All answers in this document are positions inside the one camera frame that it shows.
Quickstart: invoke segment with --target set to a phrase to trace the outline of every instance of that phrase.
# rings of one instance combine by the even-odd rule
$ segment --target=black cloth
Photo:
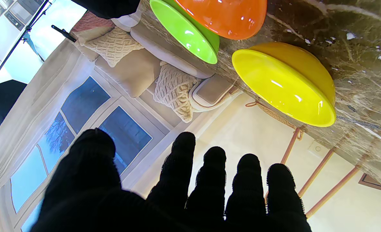
[[[140,0],[72,0],[99,18],[113,19],[136,12]]]
[[[188,197],[194,150],[195,136],[181,133],[144,200],[121,188],[112,139],[100,129],[87,130],[59,163],[31,231],[311,231],[283,164],[269,168],[266,212],[261,166],[253,154],[240,159],[226,208],[226,155],[220,147],[206,152]]]

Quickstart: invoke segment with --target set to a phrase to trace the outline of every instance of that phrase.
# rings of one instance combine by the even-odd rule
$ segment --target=sofa
[[[161,62],[166,62],[178,70],[201,79],[189,90],[189,101],[193,112],[213,110],[226,101],[231,101],[242,93],[232,83],[227,82],[215,71],[203,65],[203,61],[188,51],[169,44],[157,33],[147,29],[140,22],[140,7],[132,15],[111,19],[114,25],[130,33],[131,38],[143,49],[131,51],[114,67],[102,56],[91,56],[100,70],[114,79],[131,98],[139,97],[144,91],[154,94],[156,80],[161,71]],[[77,45],[82,53],[91,53],[85,47]]]

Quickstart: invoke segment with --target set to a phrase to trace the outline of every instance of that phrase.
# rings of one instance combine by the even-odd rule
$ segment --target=curtain
[[[67,96],[90,75],[94,63],[65,39],[30,81],[0,126],[0,188],[30,154],[48,130]],[[0,231],[13,231],[0,191]]]

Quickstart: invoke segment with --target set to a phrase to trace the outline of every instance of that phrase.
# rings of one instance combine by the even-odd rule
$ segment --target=marble countertop
[[[148,1],[141,6],[141,21],[185,50],[160,24]],[[336,87],[334,125],[303,125],[267,105],[236,74],[234,51],[272,41],[306,49],[329,71]],[[381,1],[268,0],[267,17],[258,34],[240,41],[220,38],[218,60],[215,65],[201,63],[236,82],[327,148],[337,147],[336,153],[350,163],[364,157],[361,169],[381,183]]]

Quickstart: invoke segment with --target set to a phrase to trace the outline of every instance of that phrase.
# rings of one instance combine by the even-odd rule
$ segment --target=green bowl
[[[150,0],[153,13],[181,45],[201,60],[217,63],[219,36],[192,19],[174,0]]]

